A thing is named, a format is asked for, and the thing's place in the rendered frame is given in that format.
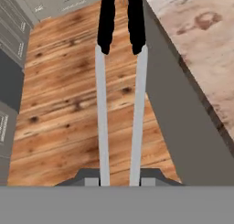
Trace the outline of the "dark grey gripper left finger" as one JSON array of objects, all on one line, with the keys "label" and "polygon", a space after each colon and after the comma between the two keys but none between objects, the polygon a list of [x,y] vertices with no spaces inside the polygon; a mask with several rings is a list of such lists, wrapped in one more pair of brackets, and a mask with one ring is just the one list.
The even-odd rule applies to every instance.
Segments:
[{"label": "dark grey gripper left finger", "polygon": [[68,180],[58,183],[62,187],[99,187],[101,185],[99,168],[81,168]]}]

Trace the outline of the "grey counter cabinet side panel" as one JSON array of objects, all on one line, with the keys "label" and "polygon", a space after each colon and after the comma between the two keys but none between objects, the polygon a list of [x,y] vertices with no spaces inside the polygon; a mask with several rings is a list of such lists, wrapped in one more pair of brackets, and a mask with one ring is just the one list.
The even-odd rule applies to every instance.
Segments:
[{"label": "grey counter cabinet side panel", "polygon": [[234,142],[146,1],[146,92],[182,183],[234,186]]}]

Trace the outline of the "dark grey appliance front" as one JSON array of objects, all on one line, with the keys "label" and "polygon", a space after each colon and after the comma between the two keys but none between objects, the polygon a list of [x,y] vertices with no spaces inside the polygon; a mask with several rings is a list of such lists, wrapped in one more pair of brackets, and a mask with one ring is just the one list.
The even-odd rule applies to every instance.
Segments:
[{"label": "dark grey appliance front", "polygon": [[0,101],[20,111],[25,74],[21,67],[0,49]]}]

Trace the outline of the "silver tongs with black tips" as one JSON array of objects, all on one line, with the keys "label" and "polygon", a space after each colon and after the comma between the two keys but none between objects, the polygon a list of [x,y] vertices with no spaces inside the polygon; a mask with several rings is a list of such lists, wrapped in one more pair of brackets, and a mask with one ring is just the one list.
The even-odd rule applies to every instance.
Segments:
[{"label": "silver tongs with black tips", "polygon": [[[148,47],[144,26],[143,0],[128,0],[128,31],[132,52],[137,57],[135,101],[133,107],[133,136],[130,165],[130,187],[141,184],[141,152],[144,123],[144,96],[148,65]],[[108,111],[106,93],[105,55],[108,55],[114,31],[115,0],[101,0],[97,44],[95,46],[95,78],[97,91],[98,141],[101,185],[110,183]]]}]

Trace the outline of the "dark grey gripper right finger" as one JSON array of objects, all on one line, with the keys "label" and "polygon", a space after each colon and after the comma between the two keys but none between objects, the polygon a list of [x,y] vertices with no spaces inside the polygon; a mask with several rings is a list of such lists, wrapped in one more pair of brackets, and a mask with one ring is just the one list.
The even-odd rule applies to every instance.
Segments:
[{"label": "dark grey gripper right finger", "polygon": [[181,183],[165,177],[159,168],[142,168],[140,172],[140,186],[181,186]]}]

